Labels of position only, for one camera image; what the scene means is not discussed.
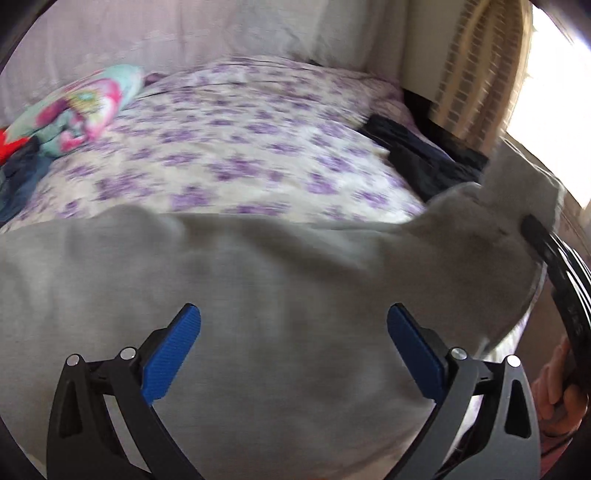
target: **mattress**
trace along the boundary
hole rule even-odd
[[[420,135],[400,87],[366,73],[238,57],[174,74],[146,88],[99,141],[56,160],[2,231],[125,203],[405,222],[423,205],[387,150],[356,132],[371,113]]]

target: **sunlight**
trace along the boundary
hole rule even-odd
[[[534,7],[525,79],[508,133],[585,207],[591,200],[591,51]]]

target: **gray fabric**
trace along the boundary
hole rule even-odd
[[[67,355],[111,358],[191,302],[202,333],[156,408],[206,478],[335,478],[397,458],[432,404],[387,335],[389,306],[487,353],[539,281],[519,219],[551,226],[559,196],[525,160],[497,159],[482,188],[450,190],[405,225],[116,207],[7,233],[0,411],[44,458]]]

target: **colorful blanket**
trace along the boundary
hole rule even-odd
[[[139,67],[116,65],[95,72],[29,107],[8,128],[8,140],[35,134],[42,153],[61,157],[98,139],[142,86]]]

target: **red fabric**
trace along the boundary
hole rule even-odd
[[[25,143],[27,143],[28,138],[21,138],[15,142],[5,143],[6,141],[6,134],[4,130],[0,130],[0,165],[4,165],[6,160],[16,152],[19,148],[21,148]]]

